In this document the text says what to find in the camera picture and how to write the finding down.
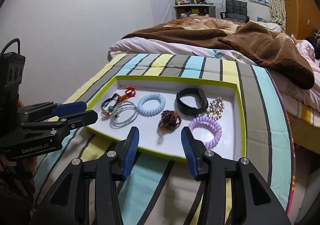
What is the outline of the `black cord red charm tie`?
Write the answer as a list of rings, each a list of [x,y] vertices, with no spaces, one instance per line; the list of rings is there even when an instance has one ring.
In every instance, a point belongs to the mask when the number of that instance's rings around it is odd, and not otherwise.
[[[114,108],[118,105],[119,98],[119,94],[114,93],[112,97],[104,100],[101,104],[101,113],[105,116],[110,116],[113,113]]]

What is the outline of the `red knot ornament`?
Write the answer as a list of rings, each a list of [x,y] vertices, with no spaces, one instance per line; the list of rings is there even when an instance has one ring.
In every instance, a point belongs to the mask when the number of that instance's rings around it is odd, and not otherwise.
[[[127,86],[125,93],[121,96],[119,96],[118,98],[118,103],[123,102],[123,101],[127,101],[129,98],[135,97],[136,95],[136,90],[134,87],[131,86]]]

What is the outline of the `rose gold hair clip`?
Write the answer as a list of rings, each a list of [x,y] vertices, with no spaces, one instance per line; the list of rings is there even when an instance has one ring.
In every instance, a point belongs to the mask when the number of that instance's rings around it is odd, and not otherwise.
[[[223,99],[221,97],[217,97],[210,102],[206,111],[207,117],[215,121],[219,120],[222,117],[224,108]]]

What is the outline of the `black wristband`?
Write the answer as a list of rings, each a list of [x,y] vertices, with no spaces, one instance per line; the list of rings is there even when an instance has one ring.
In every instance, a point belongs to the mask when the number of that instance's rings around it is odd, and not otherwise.
[[[206,112],[208,100],[199,88],[186,88],[176,94],[176,106],[180,113],[197,117]]]

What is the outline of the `green shallow cardboard tray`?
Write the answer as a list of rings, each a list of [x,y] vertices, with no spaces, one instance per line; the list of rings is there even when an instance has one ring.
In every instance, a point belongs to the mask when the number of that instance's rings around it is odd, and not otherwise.
[[[101,104],[114,93],[120,96],[126,87],[136,90],[135,97],[118,103],[110,116],[101,113]],[[176,94],[186,88],[199,88],[210,102],[221,97],[222,117],[215,121],[206,112],[187,116],[176,106]],[[169,160],[184,161],[181,130],[188,127],[195,139],[220,156],[237,160],[246,154],[246,126],[240,91],[236,84],[206,79],[169,76],[125,76],[112,78],[90,100],[88,108],[98,113],[90,126],[94,133],[120,141],[131,127],[139,129],[140,151]]]

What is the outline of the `brown fleece blanket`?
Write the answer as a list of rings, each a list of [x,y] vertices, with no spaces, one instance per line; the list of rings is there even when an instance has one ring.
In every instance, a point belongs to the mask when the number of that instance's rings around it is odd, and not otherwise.
[[[252,21],[236,24],[211,17],[186,17],[126,35],[127,39],[132,37],[235,50],[257,65],[282,74],[301,89],[311,89],[315,84],[312,67],[291,37]]]

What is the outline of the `cluttered desk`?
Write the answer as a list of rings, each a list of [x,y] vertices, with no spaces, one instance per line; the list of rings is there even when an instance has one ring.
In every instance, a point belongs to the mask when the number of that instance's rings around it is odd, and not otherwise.
[[[212,4],[182,4],[174,6],[176,18],[185,18],[190,15],[216,18],[216,6]]]

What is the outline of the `black office chair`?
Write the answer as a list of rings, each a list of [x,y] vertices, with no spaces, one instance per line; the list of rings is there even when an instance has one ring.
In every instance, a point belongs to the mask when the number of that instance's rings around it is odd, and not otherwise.
[[[249,22],[246,2],[236,0],[225,0],[225,3],[225,11],[220,13],[222,19],[240,23]]]

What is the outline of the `wooden wardrobe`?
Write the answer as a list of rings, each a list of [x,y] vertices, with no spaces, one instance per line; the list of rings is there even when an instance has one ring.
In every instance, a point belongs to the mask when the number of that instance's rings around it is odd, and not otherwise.
[[[319,30],[319,8],[314,0],[285,0],[286,33],[302,40]]]

